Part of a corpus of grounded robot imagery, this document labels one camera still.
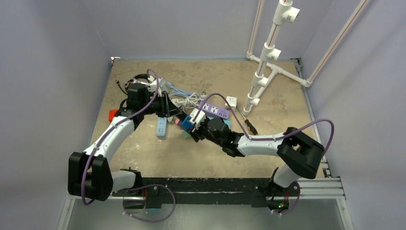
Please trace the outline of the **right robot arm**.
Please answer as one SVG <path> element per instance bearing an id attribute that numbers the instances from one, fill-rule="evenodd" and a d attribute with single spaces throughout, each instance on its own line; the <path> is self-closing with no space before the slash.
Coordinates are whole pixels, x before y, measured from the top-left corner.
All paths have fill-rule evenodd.
<path id="1" fill-rule="evenodd" d="M 269 189 L 275 195 L 282 194 L 299 178 L 315 179 L 325 151 L 323 145 L 295 127 L 276 135 L 253 136 L 232 131 L 221 118 L 191 120 L 190 124 L 190 135 L 195 141 L 209 140 L 228 156 L 280 157 L 284 164 L 269 181 Z"/>

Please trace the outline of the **white cube power socket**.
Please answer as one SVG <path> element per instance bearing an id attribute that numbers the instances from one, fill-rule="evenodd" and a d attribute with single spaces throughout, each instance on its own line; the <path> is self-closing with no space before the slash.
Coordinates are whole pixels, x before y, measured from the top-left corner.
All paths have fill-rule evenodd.
<path id="1" fill-rule="evenodd" d="M 227 110 L 235 111 L 237 108 L 237 98 L 234 96 L 227 96 L 225 106 Z"/>

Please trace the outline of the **green block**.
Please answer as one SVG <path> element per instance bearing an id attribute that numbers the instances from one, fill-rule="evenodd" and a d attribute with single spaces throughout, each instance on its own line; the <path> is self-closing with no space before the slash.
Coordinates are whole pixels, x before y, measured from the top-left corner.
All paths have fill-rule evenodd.
<path id="1" fill-rule="evenodd" d="M 181 131 L 181 134 L 185 139 L 190 139 L 191 138 L 190 134 L 188 132 L 184 131 L 184 130 Z"/>

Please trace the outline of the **blue block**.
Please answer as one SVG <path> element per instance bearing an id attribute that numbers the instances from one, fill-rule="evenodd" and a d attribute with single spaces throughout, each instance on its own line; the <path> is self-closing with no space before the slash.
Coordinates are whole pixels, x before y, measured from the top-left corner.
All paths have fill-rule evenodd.
<path id="1" fill-rule="evenodd" d="M 179 119 L 177 125 L 187 133 L 190 133 L 194 129 L 194 124 L 191 122 L 191 117 L 189 115 L 186 115 L 183 120 Z"/>

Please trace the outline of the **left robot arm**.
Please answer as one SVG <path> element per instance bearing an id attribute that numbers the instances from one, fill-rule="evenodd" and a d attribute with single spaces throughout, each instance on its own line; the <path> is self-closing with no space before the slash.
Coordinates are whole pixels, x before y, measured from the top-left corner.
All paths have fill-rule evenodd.
<path id="1" fill-rule="evenodd" d="M 108 128 L 82 152 L 73 152 L 68 160 L 68 193 L 79 196 L 83 204 L 105 201 L 111 193 L 125 190 L 131 196 L 142 192 L 141 174 L 124 169 L 112 172 L 109 166 L 122 143 L 137 129 L 146 115 L 184 119 L 187 114 L 176 107 L 157 83 L 133 83 L 127 99 L 121 102 Z"/>

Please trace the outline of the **purple power strip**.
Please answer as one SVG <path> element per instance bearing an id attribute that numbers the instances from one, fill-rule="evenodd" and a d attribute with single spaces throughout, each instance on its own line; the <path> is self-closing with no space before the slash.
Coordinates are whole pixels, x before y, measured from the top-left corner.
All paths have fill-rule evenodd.
<path id="1" fill-rule="evenodd" d="M 202 105 L 202 111 L 205 112 L 205 114 L 209 117 L 222 118 L 224 120 L 227 120 L 229 118 L 229 110 L 215 106 L 211 103 L 203 103 L 203 101 L 201 101 L 199 105 Z"/>

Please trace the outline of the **red cube socket adapter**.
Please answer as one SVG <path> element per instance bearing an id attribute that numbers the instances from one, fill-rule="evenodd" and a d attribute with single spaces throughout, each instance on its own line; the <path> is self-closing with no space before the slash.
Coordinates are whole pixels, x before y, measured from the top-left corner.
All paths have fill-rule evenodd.
<path id="1" fill-rule="evenodd" d="M 108 113 L 108 121 L 111 123 L 115 118 L 115 114 L 118 112 L 118 109 L 112 109 Z"/>

